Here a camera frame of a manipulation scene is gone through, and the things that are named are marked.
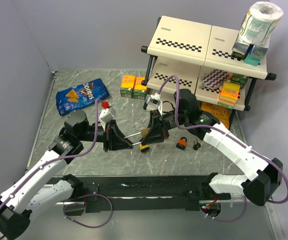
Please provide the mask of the orange padlock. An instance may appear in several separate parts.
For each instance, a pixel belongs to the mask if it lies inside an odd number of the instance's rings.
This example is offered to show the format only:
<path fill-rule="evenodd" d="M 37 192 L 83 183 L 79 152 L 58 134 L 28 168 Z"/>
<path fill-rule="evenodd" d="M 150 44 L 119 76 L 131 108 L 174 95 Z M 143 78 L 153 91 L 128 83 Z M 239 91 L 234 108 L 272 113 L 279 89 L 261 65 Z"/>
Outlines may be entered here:
<path fill-rule="evenodd" d="M 184 151 L 184 150 L 186 149 L 186 147 L 187 147 L 187 138 L 186 138 L 185 136 L 181 137 L 181 138 L 178 140 L 178 142 L 177 142 L 177 144 L 176 144 L 176 147 L 177 147 L 178 149 Z"/>

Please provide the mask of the black-headed keys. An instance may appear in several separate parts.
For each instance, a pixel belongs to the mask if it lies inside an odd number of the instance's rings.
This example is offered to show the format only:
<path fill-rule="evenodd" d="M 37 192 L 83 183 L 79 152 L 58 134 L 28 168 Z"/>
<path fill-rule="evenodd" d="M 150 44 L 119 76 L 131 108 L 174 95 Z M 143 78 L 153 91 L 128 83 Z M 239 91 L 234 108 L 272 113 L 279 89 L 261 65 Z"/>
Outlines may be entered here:
<path fill-rule="evenodd" d="M 201 147 L 201 144 L 198 142 L 198 139 L 195 138 L 195 139 L 193 140 L 193 146 L 192 146 L 192 148 L 193 148 L 195 151 L 198 151 L 200 147 Z"/>

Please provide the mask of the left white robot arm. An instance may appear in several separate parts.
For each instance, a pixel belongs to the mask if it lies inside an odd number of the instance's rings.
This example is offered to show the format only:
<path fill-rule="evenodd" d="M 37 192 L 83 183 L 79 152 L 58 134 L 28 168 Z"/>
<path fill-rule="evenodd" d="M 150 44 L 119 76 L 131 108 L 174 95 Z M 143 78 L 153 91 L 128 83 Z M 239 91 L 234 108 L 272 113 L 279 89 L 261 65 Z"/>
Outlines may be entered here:
<path fill-rule="evenodd" d="M 57 202 L 79 200 L 83 183 L 72 174 L 65 175 L 55 185 L 44 185 L 55 173 L 72 160 L 88 154 L 83 141 L 102 143 L 104 150 L 132 149 L 133 143 L 120 131 L 114 114 L 104 109 L 89 124 L 83 110 L 73 111 L 41 159 L 12 187 L 0 194 L 0 232 L 8 240 L 15 240 L 29 227 L 31 221 Z"/>

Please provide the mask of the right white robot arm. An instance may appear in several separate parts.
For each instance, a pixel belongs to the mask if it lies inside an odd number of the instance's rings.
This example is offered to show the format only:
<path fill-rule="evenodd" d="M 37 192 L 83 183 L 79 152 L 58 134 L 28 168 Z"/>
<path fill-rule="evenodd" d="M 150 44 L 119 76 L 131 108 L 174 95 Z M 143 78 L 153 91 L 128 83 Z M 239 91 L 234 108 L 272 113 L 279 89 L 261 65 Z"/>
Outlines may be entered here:
<path fill-rule="evenodd" d="M 274 158 L 268 163 L 252 152 L 233 135 L 223 123 L 207 111 L 200 110 L 196 96 L 188 89 L 181 89 L 179 106 L 164 113 L 163 102 L 157 93 L 147 95 L 145 107 L 151 106 L 149 124 L 142 134 L 145 145 L 161 143 L 169 137 L 169 130 L 183 126 L 201 141 L 213 146 L 224 154 L 242 172 L 242 175 L 223 175 L 211 173 L 204 181 L 202 193 L 207 199 L 214 199 L 220 194 L 245 196 L 257 206 L 264 206 L 280 186 L 283 163 Z"/>

